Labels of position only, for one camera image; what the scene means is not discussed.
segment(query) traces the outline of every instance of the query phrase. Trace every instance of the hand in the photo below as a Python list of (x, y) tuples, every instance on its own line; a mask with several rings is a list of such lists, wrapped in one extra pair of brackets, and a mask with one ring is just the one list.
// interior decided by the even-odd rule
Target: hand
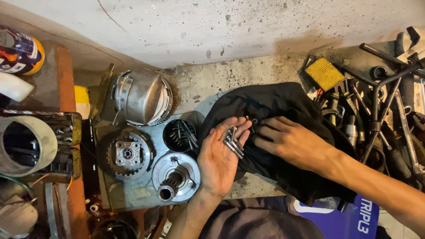
[(265, 119), (259, 134), (272, 142), (255, 137), (257, 147), (281, 157), (288, 163), (321, 176), (331, 170), (339, 150), (302, 125), (280, 116)]
[(251, 121), (247, 121), (244, 117), (232, 117), (211, 129), (202, 143), (201, 153), (198, 156), (203, 191), (221, 199), (230, 192), (238, 166), (238, 157), (223, 141), (227, 136), (227, 130), (237, 126), (235, 137), (243, 146), (249, 136), (247, 129), (251, 125)]

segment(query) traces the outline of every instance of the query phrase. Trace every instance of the concrete wall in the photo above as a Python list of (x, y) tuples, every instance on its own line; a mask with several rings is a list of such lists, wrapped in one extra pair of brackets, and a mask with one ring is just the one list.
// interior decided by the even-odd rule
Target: concrete wall
[(86, 70), (394, 40), (424, 12), (423, 0), (0, 0), (0, 23), (65, 44)]

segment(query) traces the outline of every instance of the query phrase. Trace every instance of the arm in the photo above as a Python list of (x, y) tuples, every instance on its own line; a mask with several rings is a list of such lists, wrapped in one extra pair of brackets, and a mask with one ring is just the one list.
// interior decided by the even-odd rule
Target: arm
[(235, 137), (244, 145), (249, 136), (251, 121), (244, 117), (229, 118), (204, 139), (198, 156), (201, 186), (187, 207), (175, 219), (167, 239), (197, 239), (208, 218), (230, 192), (238, 166), (237, 156), (223, 143), (227, 130), (237, 126)]
[(425, 194), (356, 161), (319, 136), (285, 117), (263, 120), (258, 147), (298, 168), (335, 181), (377, 203), (425, 238)]

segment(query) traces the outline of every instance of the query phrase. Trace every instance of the paint can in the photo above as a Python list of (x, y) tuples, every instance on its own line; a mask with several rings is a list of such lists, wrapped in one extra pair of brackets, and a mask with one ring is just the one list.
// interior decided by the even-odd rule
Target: paint can
[(31, 75), (44, 63), (44, 48), (34, 37), (0, 25), (0, 71)]

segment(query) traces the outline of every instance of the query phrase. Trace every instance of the black rag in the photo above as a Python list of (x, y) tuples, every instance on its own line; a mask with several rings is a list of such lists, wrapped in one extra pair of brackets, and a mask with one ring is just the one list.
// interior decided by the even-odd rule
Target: black rag
[[(320, 105), (313, 102), (301, 85), (295, 82), (251, 85), (226, 93), (216, 101), (202, 123), (198, 141), (201, 143), (210, 129), (225, 119), (244, 116), (249, 116), (250, 120), (257, 119), (257, 125), (263, 119), (285, 116), (358, 160), (355, 149), (344, 133), (322, 116)], [(285, 192), (308, 206), (312, 206), (316, 199), (330, 196), (349, 203), (354, 202), (357, 195), (355, 192), (313, 172), (301, 170), (258, 148), (254, 145), (252, 136), (244, 149), (245, 155), (239, 160), (235, 181), (242, 178), (245, 172), (258, 173), (276, 180)]]

